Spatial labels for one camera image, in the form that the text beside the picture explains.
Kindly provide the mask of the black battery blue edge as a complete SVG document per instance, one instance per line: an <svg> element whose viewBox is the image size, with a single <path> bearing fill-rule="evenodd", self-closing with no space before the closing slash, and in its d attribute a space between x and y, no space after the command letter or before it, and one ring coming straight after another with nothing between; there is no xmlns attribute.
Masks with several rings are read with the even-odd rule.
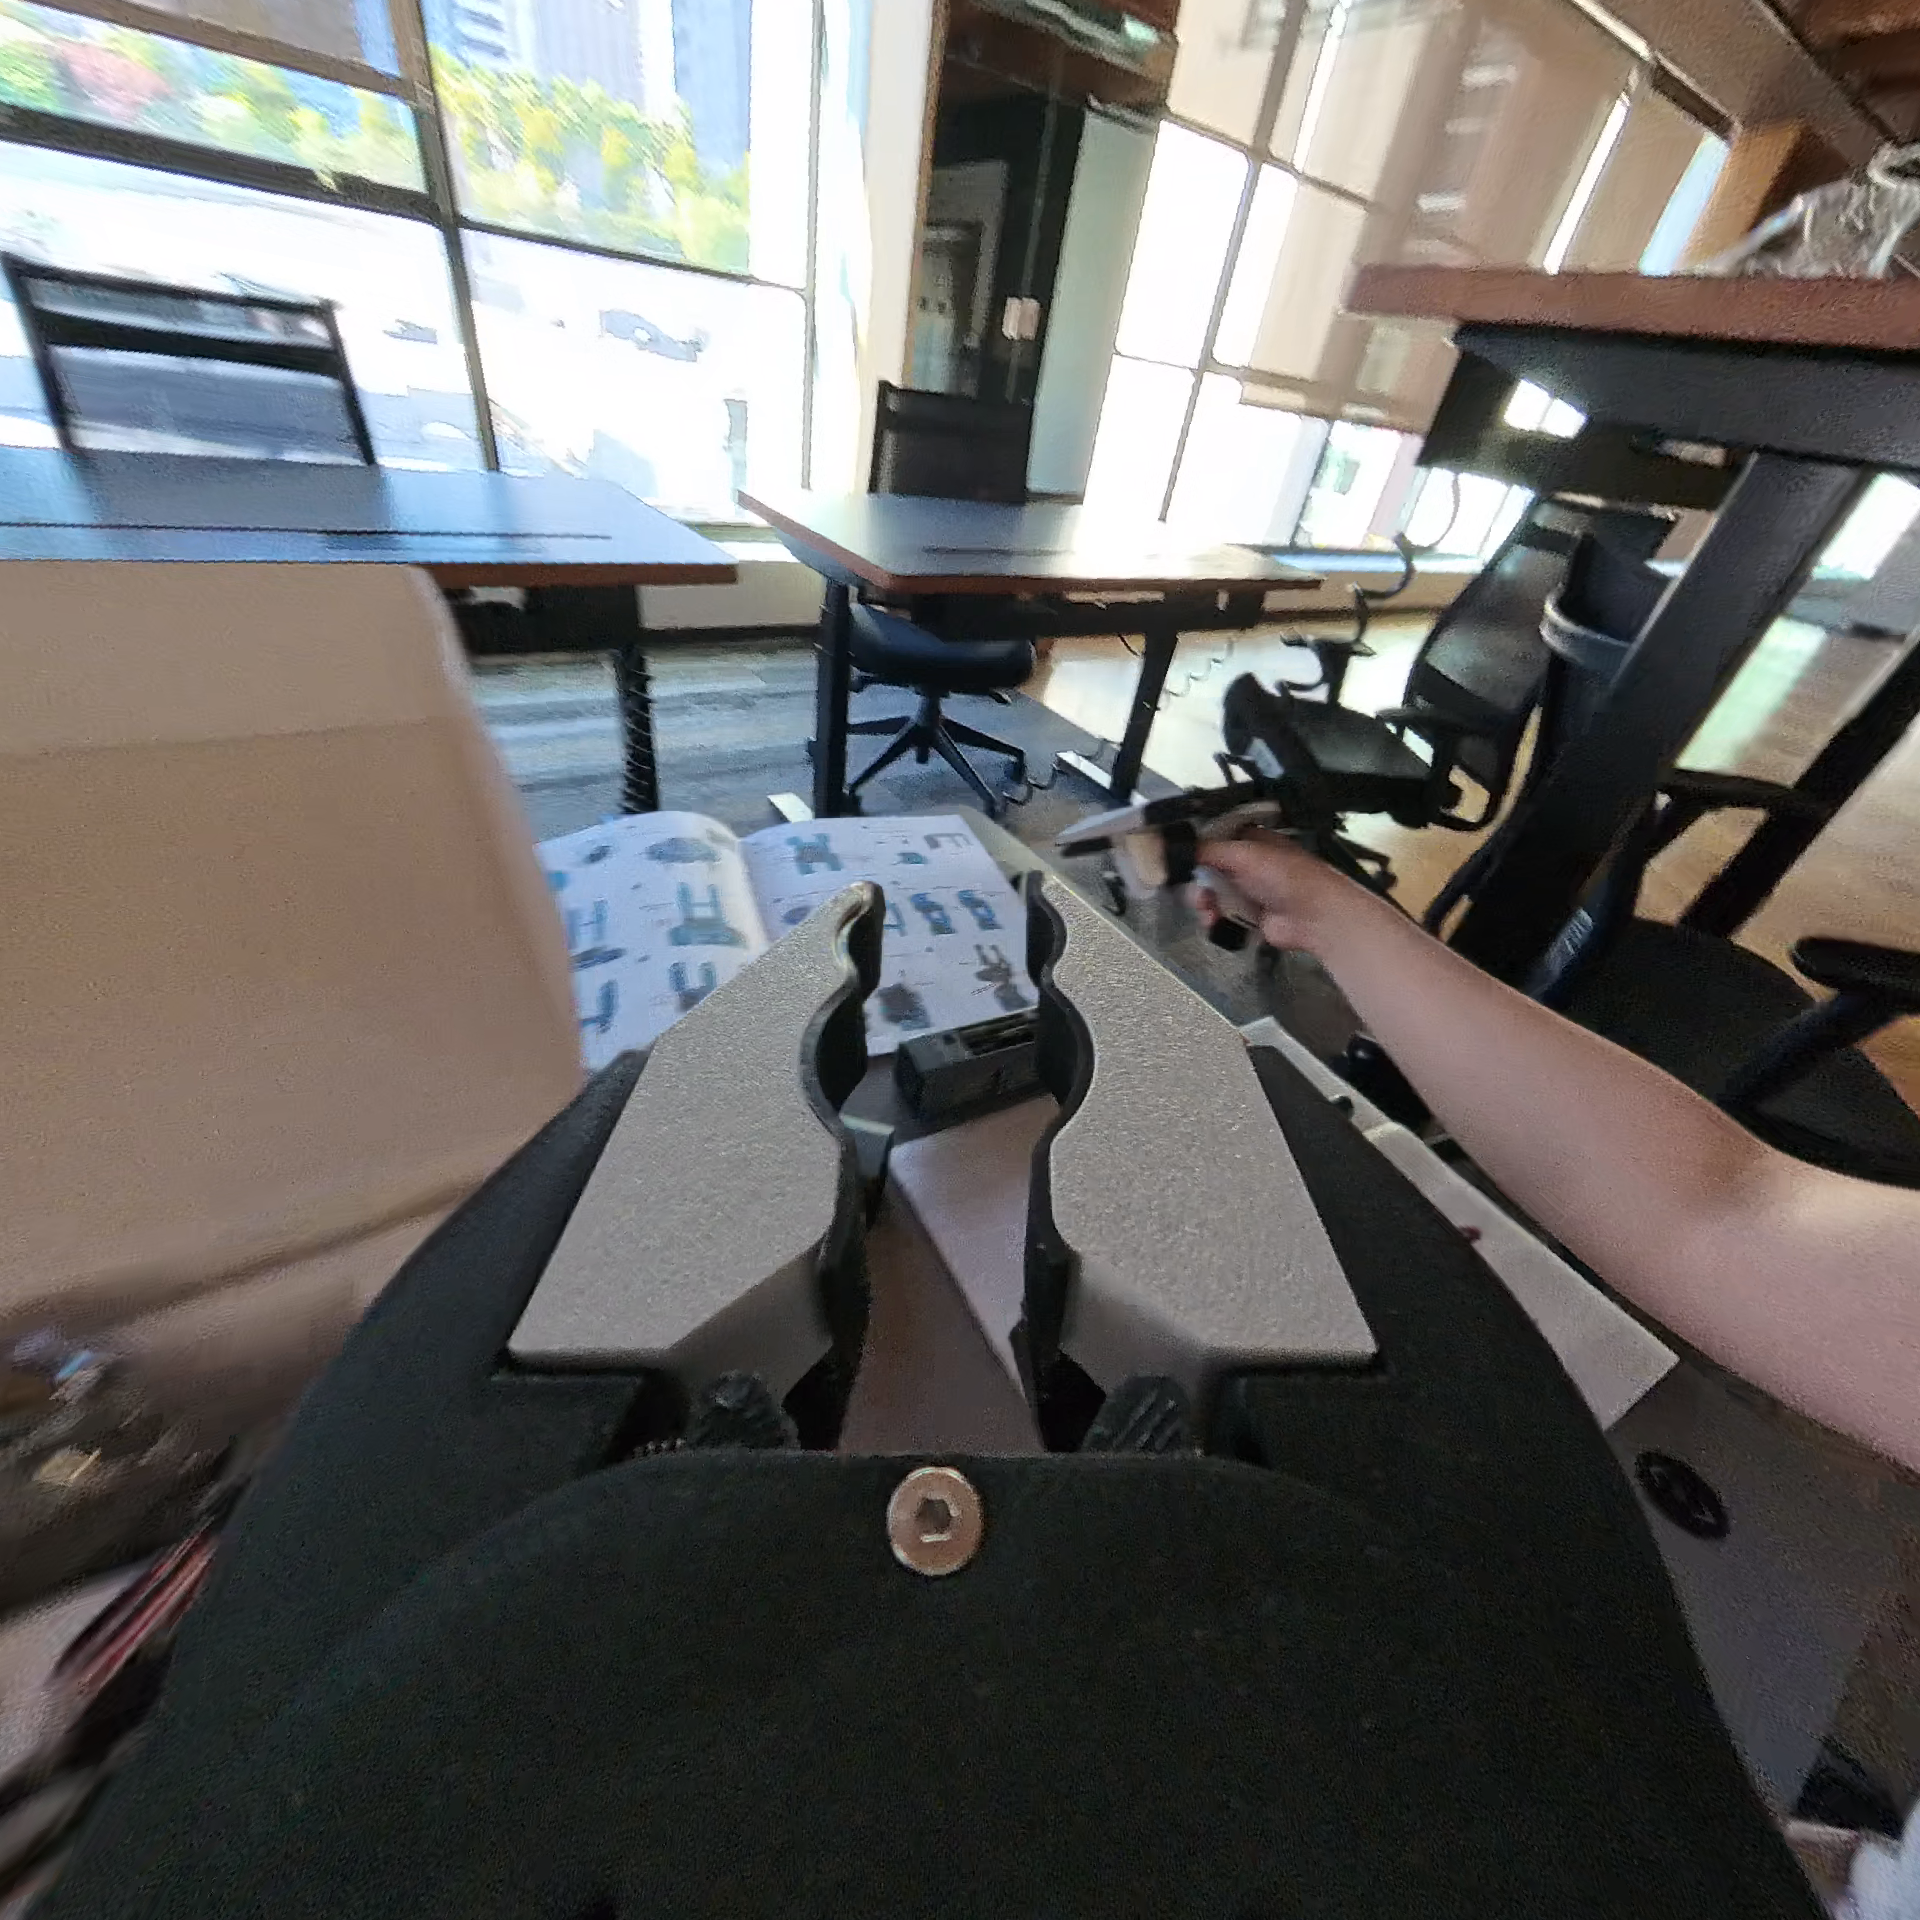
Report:
<svg viewBox="0 0 1920 1920"><path fill-rule="evenodd" d="M1042 1089L1034 1011L975 1019L903 1040L894 1085L909 1116L932 1128Z"/></svg>

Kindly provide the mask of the person's right forearm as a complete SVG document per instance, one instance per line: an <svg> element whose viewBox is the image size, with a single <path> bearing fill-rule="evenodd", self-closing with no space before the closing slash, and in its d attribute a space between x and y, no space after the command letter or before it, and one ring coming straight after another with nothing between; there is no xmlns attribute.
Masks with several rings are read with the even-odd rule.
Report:
<svg viewBox="0 0 1920 1920"><path fill-rule="evenodd" d="M1674 1075L1330 875L1262 929L1308 952L1467 1155L1722 1370L1918 1470L1918 1198L1787 1155Z"/></svg>

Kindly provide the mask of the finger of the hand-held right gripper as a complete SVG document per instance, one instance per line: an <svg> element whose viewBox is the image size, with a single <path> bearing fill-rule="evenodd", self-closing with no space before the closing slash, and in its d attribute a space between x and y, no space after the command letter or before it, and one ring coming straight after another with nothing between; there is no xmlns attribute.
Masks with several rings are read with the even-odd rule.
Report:
<svg viewBox="0 0 1920 1920"><path fill-rule="evenodd" d="M1093 812L1054 836L1063 854L1125 852L1129 857L1191 857L1201 842L1188 803L1129 803Z"/></svg>

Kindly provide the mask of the black mesh office chair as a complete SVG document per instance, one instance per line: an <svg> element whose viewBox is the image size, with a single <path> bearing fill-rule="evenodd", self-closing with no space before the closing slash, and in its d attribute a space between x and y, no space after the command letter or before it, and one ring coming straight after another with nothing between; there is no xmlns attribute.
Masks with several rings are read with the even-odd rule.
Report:
<svg viewBox="0 0 1920 1920"><path fill-rule="evenodd" d="M1362 711L1344 699L1347 669L1372 653L1376 608L1416 571L1413 543L1396 538L1402 576L1391 587L1351 587L1347 634L1286 634L1311 652L1311 681L1262 686L1243 674L1229 683L1213 755L1223 780L1277 792L1286 825L1303 828L1313 850L1384 895L1396 883L1391 864L1345 837L1345 817L1386 817L1412 832L1489 825L1545 690L1539 621L1550 590L1590 527L1584 503L1534 500L1428 629L1398 699Z"/></svg>

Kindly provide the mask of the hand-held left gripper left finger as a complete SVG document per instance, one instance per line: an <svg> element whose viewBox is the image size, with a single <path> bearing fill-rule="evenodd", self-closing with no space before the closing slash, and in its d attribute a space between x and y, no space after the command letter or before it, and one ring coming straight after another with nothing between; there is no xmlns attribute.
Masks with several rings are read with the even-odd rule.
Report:
<svg viewBox="0 0 1920 1920"><path fill-rule="evenodd" d="M843 1107L883 922L854 879L646 1049L507 1337L518 1367L654 1379L687 1414L751 1378L800 1446L841 1442L872 1300Z"/></svg>

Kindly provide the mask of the black office desk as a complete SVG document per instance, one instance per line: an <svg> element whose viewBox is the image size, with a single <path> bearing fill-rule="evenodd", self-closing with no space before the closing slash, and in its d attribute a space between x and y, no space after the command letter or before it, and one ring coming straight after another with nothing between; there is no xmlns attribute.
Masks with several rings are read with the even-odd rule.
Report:
<svg viewBox="0 0 1920 1920"><path fill-rule="evenodd" d="M1320 573L1241 543L1203 542L1155 520L1057 501L885 491L747 489L740 506L824 579L812 792L817 817L852 812L847 742L852 608L865 598L944 642L1122 637L1140 657L1108 768L1076 766L1106 803L1128 803L1181 635L1268 624L1275 593Z"/></svg>
<svg viewBox="0 0 1920 1920"><path fill-rule="evenodd" d="M1556 755L1451 934L1517 986L1569 922L1877 471L1918 461L1914 279L1359 266L1357 317L1450 324L1451 344L1569 402L1741 455L1712 526Z"/></svg>
<svg viewBox="0 0 1920 1920"><path fill-rule="evenodd" d="M642 587L721 586L732 556L605 482L4 445L8 561L396 564L526 610L461 634L482 657L605 655L623 812L660 807Z"/></svg>

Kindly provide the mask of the assembly instruction manual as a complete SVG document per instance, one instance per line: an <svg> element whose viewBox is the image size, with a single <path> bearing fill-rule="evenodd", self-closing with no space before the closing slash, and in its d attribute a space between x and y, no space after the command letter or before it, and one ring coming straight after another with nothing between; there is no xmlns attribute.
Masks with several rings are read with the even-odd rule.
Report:
<svg viewBox="0 0 1920 1920"><path fill-rule="evenodd" d="M1025 905L970 812L734 832L646 812L538 847L571 964L583 1062L599 1070L723 988L827 898L882 889L868 1053L1025 1014Z"/></svg>

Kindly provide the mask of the person's right hand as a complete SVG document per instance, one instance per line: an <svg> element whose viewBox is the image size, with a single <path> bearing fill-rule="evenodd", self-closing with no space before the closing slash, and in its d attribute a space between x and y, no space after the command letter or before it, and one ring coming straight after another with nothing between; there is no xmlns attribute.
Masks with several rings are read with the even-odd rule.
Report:
<svg viewBox="0 0 1920 1920"><path fill-rule="evenodd" d="M1351 875L1268 828L1201 842L1190 899L1215 947L1259 941L1311 957L1328 957L1342 925L1374 904Z"/></svg>

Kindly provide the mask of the clear plastic bag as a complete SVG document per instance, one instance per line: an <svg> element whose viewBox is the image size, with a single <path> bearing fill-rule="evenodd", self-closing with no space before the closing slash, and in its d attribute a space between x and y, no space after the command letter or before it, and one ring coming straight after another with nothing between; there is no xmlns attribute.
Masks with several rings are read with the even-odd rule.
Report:
<svg viewBox="0 0 1920 1920"><path fill-rule="evenodd" d="M1716 277L1877 279L1918 228L1918 144L1810 187L1697 268Z"/></svg>

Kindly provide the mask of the dark grey desk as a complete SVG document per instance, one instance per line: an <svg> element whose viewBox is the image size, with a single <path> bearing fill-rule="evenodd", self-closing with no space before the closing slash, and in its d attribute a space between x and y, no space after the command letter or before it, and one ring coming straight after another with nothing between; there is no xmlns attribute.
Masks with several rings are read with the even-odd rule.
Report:
<svg viewBox="0 0 1920 1920"><path fill-rule="evenodd" d="M1467 1264L1498 1278L1545 1337L1629 1478L1633 1456L1657 1450L1685 1459L1722 1495L1732 1530L1709 1544L1664 1521L1632 1478L1717 1710L1759 1787L1786 1809L1812 1782L1831 1715L1901 1581L1893 1524L1867 1515L1869 1471L1842 1465L1831 1444L1790 1433L1754 1399L1709 1386L1644 1313L1611 1300L1277 1021L1254 1019L1239 1034L1255 1066L1284 1062L1359 1142L1365 1174L1391 1174L1453 1234L1467 1234ZM938 1121L903 1159L908 1198L1007 1374L1018 1370L1020 1306L1010 1278L991 1273L985 1244L1020 1235L1025 1245L1029 1163L1050 1121Z"/></svg>

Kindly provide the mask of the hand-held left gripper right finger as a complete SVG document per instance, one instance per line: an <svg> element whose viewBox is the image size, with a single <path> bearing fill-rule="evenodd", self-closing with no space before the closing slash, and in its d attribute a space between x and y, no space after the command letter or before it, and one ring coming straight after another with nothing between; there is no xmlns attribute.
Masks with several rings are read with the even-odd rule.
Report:
<svg viewBox="0 0 1920 1920"><path fill-rule="evenodd" d="M1028 1163L1020 1388L1048 1452L1114 1402L1206 1444L1243 1379L1379 1360L1241 1032L1059 875L1022 875L1035 1070L1055 1111Z"/></svg>

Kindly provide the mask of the black round disc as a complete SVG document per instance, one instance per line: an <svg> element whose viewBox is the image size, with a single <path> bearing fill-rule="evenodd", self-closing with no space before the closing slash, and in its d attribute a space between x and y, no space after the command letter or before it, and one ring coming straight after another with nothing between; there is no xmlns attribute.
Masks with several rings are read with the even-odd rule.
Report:
<svg viewBox="0 0 1920 1920"><path fill-rule="evenodd" d="M1729 1536L1726 1501L1685 1457L1660 1450L1635 1452L1632 1478L1645 1504L1677 1532L1708 1544Z"/></svg>

